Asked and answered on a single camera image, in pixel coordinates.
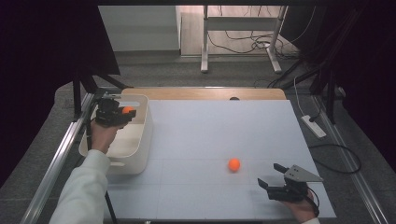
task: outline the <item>white plastic bin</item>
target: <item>white plastic bin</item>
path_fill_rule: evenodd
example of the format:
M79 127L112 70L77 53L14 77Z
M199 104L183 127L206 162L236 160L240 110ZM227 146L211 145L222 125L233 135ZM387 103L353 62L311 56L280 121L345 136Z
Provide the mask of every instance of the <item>white plastic bin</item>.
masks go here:
M107 152L111 166L108 175L137 175L143 172L149 156L153 122L149 111L149 98L145 95L122 94L120 106L131 105L136 109L136 117L117 135ZM84 133L79 145L79 153L87 156L87 135Z

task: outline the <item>black stand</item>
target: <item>black stand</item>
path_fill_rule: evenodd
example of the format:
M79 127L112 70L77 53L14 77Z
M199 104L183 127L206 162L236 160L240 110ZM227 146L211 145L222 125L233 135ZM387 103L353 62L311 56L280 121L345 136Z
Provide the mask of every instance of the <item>black stand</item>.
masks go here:
M335 80L334 80L334 73L331 69L332 62L333 62L334 58L336 57L340 48L343 46L353 25L358 20L359 15L363 11L366 3L367 3L367 1L365 1L364 4L354 6L350 10L350 12L346 18L346 24L343 26L342 30L340 31L339 36L335 39L335 42L334 42L330 52L328 53L326 58L323 60L323 62L318 67L314 68L313 70L295 78L295 83L299 83L301 81L306 80L309 77L312 77L313 75L319 75L319 76L315 77L314 81L311 84L311 87L309 88L309 90L312 94L320 94L323 91L323 89L326 87L326 85L328 85L328 94L327 94L327 100L326 100L326 114L332 123L335 123L334 117L333 117ZM280 89L286 90L292 86L294 86L294 80L281 85Z

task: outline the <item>orange ball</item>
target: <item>orange ball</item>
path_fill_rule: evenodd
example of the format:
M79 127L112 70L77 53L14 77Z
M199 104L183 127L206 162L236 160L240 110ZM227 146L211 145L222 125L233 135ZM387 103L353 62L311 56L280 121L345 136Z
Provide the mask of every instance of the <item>orange ball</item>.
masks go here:
M240 166L241 162L237 158L232 158L228 161L228 168L233 172L238 171Z
M122 114L128 114L131 110L134 110L134 108L132 106L127 105L122 109Z

